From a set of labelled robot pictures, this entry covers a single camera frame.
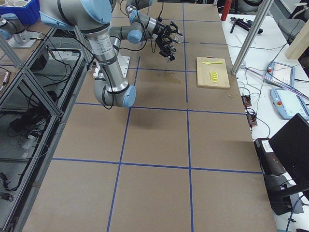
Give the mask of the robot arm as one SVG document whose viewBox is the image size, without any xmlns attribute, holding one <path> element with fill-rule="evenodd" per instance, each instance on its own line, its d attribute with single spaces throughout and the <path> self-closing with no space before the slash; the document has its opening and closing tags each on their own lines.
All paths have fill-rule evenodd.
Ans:
<svg viewBox="0 0 309 232">
<path fill-rule="evenodd" d="M 128 0 L 126 2 L 126 14 L 129 26 L 113 26 L 109 29 L 110 36 L 119 40 L 128 40 L 132 44 L 138 44 L 145 40 L 153 39 L 158 46 L 171 43 L 180 43 L 183 35 L 174 22 L 166 25 L 160 17 L 152 18 L 141 12 L 141 9 L 151 6 L 151 0 Z"/>
<path fill-rule="evenodd" d="M 99 76 L 94 81 L 94 95 L 104 106 L 131 107 L 136 98 L 136 88 L 124 77 L 119 49 L 122 40 L 132 44 L 154 38 L 160 48 L 160 55 L 173 61 L 176 48 L 172 38 L 178 27 L 171 22 L 149 17 L 141 9 L 152 5 L 150 0 L 129 0 L 126 13 L 129 26 L 112 27 L 112 3 L 109 0 L 42 0 L 40 1 L 41 21 L 51 27 L 63 30 L 78 28 L 93 50 L 97 60 Z"/>
</svg>

